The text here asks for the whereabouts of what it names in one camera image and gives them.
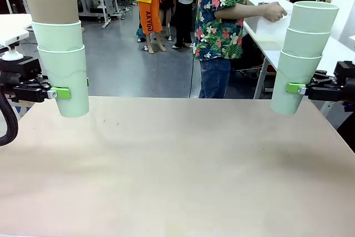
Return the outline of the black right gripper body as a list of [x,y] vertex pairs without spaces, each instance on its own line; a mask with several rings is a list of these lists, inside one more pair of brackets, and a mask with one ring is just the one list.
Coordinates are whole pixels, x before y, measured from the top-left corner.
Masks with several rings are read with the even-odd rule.
[[337,62],[334,76],[341,88],[339,99],[342,101],[355,101],[355,64],[352,61]]

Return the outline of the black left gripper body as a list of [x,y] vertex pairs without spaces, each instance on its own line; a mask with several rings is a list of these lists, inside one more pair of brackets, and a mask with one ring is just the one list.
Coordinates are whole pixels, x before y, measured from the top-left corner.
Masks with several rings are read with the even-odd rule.
[[0,87],[5,94],[14,96],[13,88],[26,85],[26,81],[40,77],[42,70],[39,59],[23,57],[16,61],[0,59]]

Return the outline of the light green plastic cup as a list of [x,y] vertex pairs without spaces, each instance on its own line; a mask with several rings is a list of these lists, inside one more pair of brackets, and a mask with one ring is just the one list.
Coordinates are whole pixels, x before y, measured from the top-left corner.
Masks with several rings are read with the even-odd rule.
[[32,22],[32,29],[40,49],[65,52],[83,46],[81,21],[71,24]]
[[56,94],[59,112],[67,118],[76,118],[89,111],[88,79],[85,47],[73,51],[48,51],[37,48],[40,66]]
[[295,57],[320,57],[330,35],[330,32],[307,33],[288,27],[282,51]]
[[288,83],[308,84],[321,59],[322,56],[296,57],[281,51],[270,104],[274,112],[283,115],[296,113],[303,96],[298,91],[289,93],[287,85]]
[[289,28],[306,33],[330,32],[338,11],[339,7],[327,2],[295,2]]

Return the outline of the brown plastic cup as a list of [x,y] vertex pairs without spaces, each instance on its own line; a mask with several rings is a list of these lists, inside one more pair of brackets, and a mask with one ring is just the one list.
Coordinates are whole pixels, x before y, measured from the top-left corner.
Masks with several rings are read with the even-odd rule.
[[33,22],[72,24],[79,21],[77,0],[26,0]]

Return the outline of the white plastic basket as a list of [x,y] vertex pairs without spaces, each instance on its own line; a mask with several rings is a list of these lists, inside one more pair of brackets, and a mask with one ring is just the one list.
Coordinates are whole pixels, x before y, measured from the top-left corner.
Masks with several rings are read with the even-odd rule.
[[277,22],[270,22],[264,17],[251,17],[244,20],[244,26],[248,26],[251,32],[263,40],[271,39],[276,42],[283,42],[287,28],[290,24],[293,4],[288,0],[247,0],[249,6],[259,6],[260,3],[278,2],[280,6],[287,12]]

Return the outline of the person's right forearm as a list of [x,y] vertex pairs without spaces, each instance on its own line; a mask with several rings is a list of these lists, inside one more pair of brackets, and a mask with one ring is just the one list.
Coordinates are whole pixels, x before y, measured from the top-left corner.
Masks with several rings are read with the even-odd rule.
[[247,6],[236,4],[234,7],[224,8],[214,13],[217,19],[244,19],[250,17],[263,16],[267,10],[267,5]]

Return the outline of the large white table with basket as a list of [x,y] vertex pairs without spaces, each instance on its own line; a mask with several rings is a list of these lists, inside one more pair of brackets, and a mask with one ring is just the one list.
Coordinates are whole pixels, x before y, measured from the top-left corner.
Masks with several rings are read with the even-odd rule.
[[[277,69],[281,47],[274,41],[263,41],[246,22],[244,23],[244,30],[250,35],[265,56],[253,96],[254,99],[259,99],[264,85],[267,67],[271,65],[274,69]],[[323,57],[317,69],[326,70],[327,74],[330,75],[333,74],[338,61],[349,61],[353,59],[355,59],[355,52],[344,46],[336,39],[329,37],[323,50]]]

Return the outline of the person's right hand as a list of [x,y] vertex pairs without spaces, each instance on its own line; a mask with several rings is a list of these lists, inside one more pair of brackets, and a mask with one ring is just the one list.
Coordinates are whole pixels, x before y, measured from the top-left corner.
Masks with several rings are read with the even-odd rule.
[[277,22],[287,16],[287,12],[278,2],[272,2],[264,5],[262,16],[269,22]]

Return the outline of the white side table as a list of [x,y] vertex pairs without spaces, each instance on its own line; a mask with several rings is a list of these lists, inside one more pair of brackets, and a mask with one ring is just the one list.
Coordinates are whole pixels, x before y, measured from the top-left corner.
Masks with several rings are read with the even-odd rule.
[[0,14],[0,48],[29,37],[30,14]]

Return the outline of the blue jeans legs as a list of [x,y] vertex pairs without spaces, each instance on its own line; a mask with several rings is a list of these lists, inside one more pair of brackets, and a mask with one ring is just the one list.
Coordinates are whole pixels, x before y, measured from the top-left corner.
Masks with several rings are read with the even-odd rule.
[[214,58],[200,62],[201,89],[199,98],[224,98],[229,82],[231,60]]

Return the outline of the floral hawaiian shirt torso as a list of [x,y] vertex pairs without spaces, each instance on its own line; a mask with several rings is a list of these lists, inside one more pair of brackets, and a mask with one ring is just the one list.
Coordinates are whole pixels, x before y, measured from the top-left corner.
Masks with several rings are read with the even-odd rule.
[[200,61],[242,55],[243,19],[217,19],[215,12],[244,0],[198,0],[192,54]]

